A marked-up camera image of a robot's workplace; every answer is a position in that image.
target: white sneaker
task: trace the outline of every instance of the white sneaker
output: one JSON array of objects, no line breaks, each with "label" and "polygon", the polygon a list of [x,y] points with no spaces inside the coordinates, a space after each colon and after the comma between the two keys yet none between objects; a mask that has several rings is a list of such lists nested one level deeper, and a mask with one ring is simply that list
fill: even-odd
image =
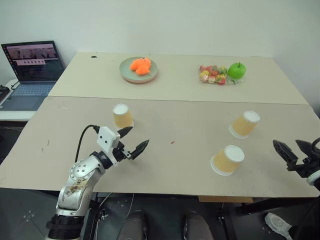
[{"label": "white sneaker", "polygon": [[281,217],[268,212],[268,214],[264,217],[265,223],[277,234],[284,236],[287,240],[292,240],[289,229],[292,227]]}]

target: laptop screen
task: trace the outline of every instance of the laptop screen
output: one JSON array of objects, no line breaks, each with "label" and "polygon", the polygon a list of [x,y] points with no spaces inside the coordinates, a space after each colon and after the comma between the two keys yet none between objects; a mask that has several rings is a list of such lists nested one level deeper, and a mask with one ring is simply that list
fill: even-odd
[{"label": "laptop screen", "polygon": [[64,71],[53,41],[2,44],[21,83],[55,83]]}]

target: beige tabletop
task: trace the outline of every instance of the beige tabletop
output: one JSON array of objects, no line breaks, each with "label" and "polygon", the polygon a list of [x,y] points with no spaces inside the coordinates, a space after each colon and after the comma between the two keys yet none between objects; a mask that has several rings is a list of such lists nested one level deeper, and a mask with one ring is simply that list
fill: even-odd
[{"label": "beige tabletop", "polygon": [[[134,117],[123,138],[128,149],[150,139],[135,160],[110,168],[98,192],[157,193],[246,197],[316,197],[319,192],[296,172],[288,172],[273,139],[285,142],[301,158],[295,139],[313,141],[320,121],[307,104],[188,102],[163,100],[47,97],[0,166],[0,187],[60,190],[75,158],[78,140],[89,124],[114,127],[112,108],[125,103]],[[229,124],[245,110],[261,122],[247,139],[236,139]],[[80,158],[99,151],[89,130]],[[245,160],[231,176],[210,167],[210,157],[237,145]]]},{"label": "beige tabletop", "polygon": [[[120,63],[143,54],[79,52],[49,96],[116,99],[307,104],[272,58],[146,54],[158,66],[157,77],[133,84],[122,79]],[[244,83],[220,86],[199,81],[200,65],[246,66]]]}]

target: green apple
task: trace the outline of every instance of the green apple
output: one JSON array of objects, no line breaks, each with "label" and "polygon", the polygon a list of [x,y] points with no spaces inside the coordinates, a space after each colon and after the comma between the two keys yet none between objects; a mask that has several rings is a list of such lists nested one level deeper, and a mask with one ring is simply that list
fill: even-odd
[{"label": "green apple", "polygon": [[246,66],[242,63],[234,63],[229,67],[228,75],[233,79],[241,79],[246,73]]}]

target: laptop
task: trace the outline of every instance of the laptop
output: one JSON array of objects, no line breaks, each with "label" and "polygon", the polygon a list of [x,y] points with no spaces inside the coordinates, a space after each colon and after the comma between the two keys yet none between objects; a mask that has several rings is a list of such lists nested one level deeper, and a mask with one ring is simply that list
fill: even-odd
[{"label": "laptop", "polygon": [[54,41],[1,47],[20,84],[0,105],[0,111],[36,111],[64,71]]}]

